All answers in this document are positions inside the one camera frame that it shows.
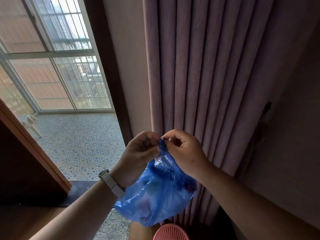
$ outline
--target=forearm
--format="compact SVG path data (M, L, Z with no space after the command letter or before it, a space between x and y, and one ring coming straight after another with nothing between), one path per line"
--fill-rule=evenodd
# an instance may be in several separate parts
M100 180L30 240L93 239L116 200Z
M319 230L240 185L209 163L197 180L250 239L320 239Z

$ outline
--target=person's right hand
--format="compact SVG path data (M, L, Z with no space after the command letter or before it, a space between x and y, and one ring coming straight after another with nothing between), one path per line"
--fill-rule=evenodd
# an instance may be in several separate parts
M162 138L167 139L166 147L179 168L197 180L199 173L209 163L198 139L179 129L165 133Z

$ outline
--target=person's left arm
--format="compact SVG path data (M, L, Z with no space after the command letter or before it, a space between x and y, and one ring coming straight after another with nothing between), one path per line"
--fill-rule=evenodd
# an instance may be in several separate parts
M110 172L122 189L132 185L148 162L159 155L159 139L156 133L145 131L129 142ZM100 180L30 240L93 239L117 199L108 185Z

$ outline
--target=person's left hand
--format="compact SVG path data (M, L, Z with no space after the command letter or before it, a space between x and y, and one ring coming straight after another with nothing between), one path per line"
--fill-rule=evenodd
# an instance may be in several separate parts
M121 159L110 172L117 184L126 189L133 185L146 169L148 162L160 154L160 137L152 131L144 131L134 137L124 150Z

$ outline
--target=balcony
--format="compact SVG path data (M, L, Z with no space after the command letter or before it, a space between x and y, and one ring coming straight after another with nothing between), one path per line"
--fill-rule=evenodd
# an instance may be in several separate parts
M0 5L0 98L68 180L98 180L125 145L83 0ZM129 225L112 211L96 238Z

